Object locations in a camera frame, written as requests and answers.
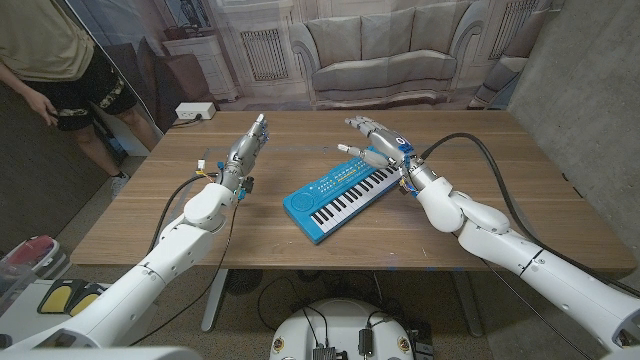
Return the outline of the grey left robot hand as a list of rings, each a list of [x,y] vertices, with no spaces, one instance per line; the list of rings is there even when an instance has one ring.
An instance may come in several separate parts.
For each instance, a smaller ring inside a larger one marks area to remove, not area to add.
[[[216,182],[231,191],[236,190],[250,174],[260,150],[268,140],[268,122],[263,114],[259,114],[248,132],[231,146]]]

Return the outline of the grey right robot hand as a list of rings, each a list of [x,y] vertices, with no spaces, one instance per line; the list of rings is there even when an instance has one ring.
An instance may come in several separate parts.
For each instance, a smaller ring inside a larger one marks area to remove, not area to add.
[[[377,153],[355,146],[338,144],[337,147],[340,151],[358,157],[378,169],[386,167],[398,169],[405,180],[405,189],[414,195],[417,195],[427,184],[436,179],[436,175],[427,167],[411,143],[401,134],[361,115],[347,118],[345,122],[364,134]]]

